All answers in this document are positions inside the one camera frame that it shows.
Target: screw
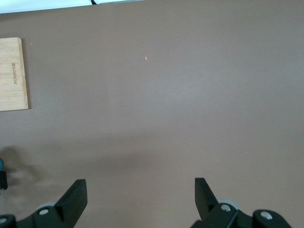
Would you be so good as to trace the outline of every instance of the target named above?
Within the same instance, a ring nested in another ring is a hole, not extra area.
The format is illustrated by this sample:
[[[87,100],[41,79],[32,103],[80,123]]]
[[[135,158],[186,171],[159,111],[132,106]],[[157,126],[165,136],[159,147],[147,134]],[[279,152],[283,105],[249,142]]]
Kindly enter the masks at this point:
[[[0,224],[6,223],[7,218],[0,218]]]
[[[272,220],[271,214],[269,214],[267,211],[262,211],[261,216],[267,220]]]
[[[223,211],[231,211],[231,208],[227,205],[227,204],[223,204],[222,206],[220,206],[220,208],[223,210]]]
[[[48,213],[48,209],[43,209],[39,212],[39,215],[45,215]]]

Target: white wall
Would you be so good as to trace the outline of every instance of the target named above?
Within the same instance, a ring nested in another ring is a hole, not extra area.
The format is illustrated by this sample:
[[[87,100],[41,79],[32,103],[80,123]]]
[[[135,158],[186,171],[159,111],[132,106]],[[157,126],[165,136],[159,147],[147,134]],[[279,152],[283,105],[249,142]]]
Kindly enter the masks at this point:
[[[130,0],[96,0],[96,3],[121,2]],[[0,13],[13,13],[33,10],[48,10],[66,7],[92,5],[90,0],[1,0]]]

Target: bamboo board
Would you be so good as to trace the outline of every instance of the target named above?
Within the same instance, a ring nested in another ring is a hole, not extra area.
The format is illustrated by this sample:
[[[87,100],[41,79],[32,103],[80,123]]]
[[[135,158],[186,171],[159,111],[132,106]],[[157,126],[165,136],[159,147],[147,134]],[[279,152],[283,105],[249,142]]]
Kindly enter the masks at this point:
[[[28,108],[21,39],[0,39],[0,112]]]

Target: teal object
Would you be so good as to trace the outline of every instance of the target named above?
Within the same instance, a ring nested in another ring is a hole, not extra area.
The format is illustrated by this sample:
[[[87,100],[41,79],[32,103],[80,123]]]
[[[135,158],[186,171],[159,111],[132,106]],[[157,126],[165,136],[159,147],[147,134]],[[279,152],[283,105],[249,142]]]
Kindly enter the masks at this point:
[[[2,159],[0,159],[0,171],[2,170],[2,168],[3,168],[3,161]]]

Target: black object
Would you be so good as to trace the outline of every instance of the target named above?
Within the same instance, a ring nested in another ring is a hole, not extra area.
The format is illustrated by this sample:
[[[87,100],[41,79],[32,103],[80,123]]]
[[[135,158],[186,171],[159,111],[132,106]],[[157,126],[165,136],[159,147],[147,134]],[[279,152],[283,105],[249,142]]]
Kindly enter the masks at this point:
[[[256,210],[248,216],[226,203],[218,203],[204,178],[195,179],[195,204],[201,220],[191,228],[291,228],[278,213]]]
[[[1,215],[0,228],[73,228],[87,205],[86,181],[76,180],[53,207],[43,207],[16,222]]]
[[[0,171],[0,190],[8,188],[8,181],[6,178],[6,172]]]

